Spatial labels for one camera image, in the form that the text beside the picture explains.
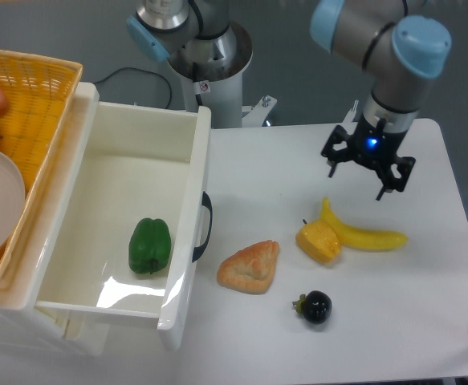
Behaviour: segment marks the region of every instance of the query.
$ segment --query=bread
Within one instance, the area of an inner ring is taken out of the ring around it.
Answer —
[[[264,241],[239,250],[218,269],[218,283],[247,294],[264,294],[273,282],[280,246]]]

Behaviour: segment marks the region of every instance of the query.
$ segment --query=drawer handle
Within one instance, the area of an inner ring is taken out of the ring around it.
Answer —
[[[205,252],[205,249],[207,248],[207,245],[209,244],[210,230],[212,230],[212,202],[210,201],[209,195],[205,191],[203,192],[203,195],[201,197],[201,205],[206,207],[210,212],[209,232],[207,233],[207,238],[205,239],[205,242],[203,242],[203,245],[197,246],[194,248],[193,262],[197,261],[198,258],[201,257],[203,253]]]

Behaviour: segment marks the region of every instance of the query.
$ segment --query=wicker basket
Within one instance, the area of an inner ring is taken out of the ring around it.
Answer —
[[[0,249],[0,277],[42,186],[82,69],[78,63],[0,50],[0,88],[10,103],[0,118],[0,152],[16,163],[26,189],[22,215]]]

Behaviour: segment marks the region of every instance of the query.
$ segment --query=dark purple fruit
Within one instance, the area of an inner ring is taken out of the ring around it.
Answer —
[[[301,294],[299,300],[292,303],[296,313],[316,325],[325,322],[332,312],[332,300],[322,291],[314,290],[309,294]]]

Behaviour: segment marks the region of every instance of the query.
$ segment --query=banana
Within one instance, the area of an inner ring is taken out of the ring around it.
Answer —
[[[405,234],[392,230],[361,229],[342,222],[330,207],[330,200],[323,199],[320,219],[336,232],[340,244],[352,249],[384,251],[402,247],[409,239]]]

